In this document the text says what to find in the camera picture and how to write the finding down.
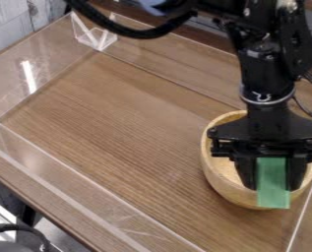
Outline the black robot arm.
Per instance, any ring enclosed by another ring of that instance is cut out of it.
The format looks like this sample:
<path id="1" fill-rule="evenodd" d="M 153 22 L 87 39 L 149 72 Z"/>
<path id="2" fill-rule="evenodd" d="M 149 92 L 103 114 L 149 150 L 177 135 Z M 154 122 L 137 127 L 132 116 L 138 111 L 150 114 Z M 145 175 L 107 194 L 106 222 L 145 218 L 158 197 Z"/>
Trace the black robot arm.
<path id="1" fill-rule="evenodd" d="M 295 83 L 312 82 L 312 31 L 305 0 L 197 0 L 222 21 L 240 62 L 247 114 L 206 129 L 210 154 L 235 162 L 244 186 L 259 188 L 259 162 L 281 159 L 283 188 L 300 188 L 312 162 L 312 110 L 288 107 Z"/>

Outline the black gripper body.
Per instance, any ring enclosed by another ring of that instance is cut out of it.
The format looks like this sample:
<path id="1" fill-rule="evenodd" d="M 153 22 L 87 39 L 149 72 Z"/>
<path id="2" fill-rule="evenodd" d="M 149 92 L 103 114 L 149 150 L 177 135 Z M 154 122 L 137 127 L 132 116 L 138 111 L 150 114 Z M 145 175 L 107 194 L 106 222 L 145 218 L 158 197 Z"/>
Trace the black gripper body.
<path id="1" fill-rule="evenodd" d="M 216 158 L 305 158 L 312 160 L 312 119 L 285 102 L 248 106 L 239 119 L 210 126 L 210 155 Z"/>

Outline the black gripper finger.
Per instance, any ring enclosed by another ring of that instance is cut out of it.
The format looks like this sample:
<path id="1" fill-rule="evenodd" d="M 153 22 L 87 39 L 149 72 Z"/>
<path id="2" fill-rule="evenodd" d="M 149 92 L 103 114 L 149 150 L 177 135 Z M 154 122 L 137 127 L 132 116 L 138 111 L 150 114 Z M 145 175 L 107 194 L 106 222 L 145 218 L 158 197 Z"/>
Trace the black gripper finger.
<path id="1" fill-rule="evenodd" d="M 253 157 L 235 158 L 236 170 L 244 186 L 257 190 L 257 163 Z"/>
<path id="2" fill-rule="evenodd" d="M 305 172 L 308 160 L 305 157 L 291 157 L 287 160 L 287 187 L 289 191 L 300 188 Z"/>

